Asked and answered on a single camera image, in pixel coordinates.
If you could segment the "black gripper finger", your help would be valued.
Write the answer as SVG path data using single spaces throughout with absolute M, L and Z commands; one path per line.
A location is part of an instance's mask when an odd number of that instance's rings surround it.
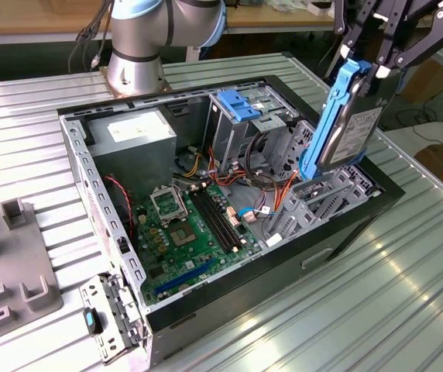
M 430 14 L 430 30 L 415 40 L 417 24 Z M 382 1 L 374 16 L 385 22 L 376 78 L 384 79 L 392 70 L 416 66 L 443 47 L 443 1 Z
M 380 1 L 364 1 L 355 21 L 349 26 L 346 22 L 347 1 L 334 1 L 334 33 L 342 37 L 339 52 L 342 57 L 350 57 L 355 53 L 362 32 L 372 22 Z

